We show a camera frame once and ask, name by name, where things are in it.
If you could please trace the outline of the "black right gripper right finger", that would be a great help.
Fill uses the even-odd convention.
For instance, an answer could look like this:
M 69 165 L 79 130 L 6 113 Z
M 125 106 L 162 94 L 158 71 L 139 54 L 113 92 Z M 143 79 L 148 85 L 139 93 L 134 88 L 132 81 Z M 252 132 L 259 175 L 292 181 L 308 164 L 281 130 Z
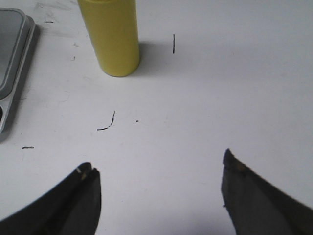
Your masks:
M 311 235 L 313 211 L 264 180 L 227 149 L 221 191 L 238 235 Z

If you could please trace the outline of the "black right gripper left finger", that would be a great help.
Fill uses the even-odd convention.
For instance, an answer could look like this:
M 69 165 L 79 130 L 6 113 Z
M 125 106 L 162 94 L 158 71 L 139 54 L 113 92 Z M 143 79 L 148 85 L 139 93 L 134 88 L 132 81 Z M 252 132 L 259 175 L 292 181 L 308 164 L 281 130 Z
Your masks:
M 85 162 L 46 194 L 2 220 L 0 233 L 93 235 L 100 213 L 100 173 Z

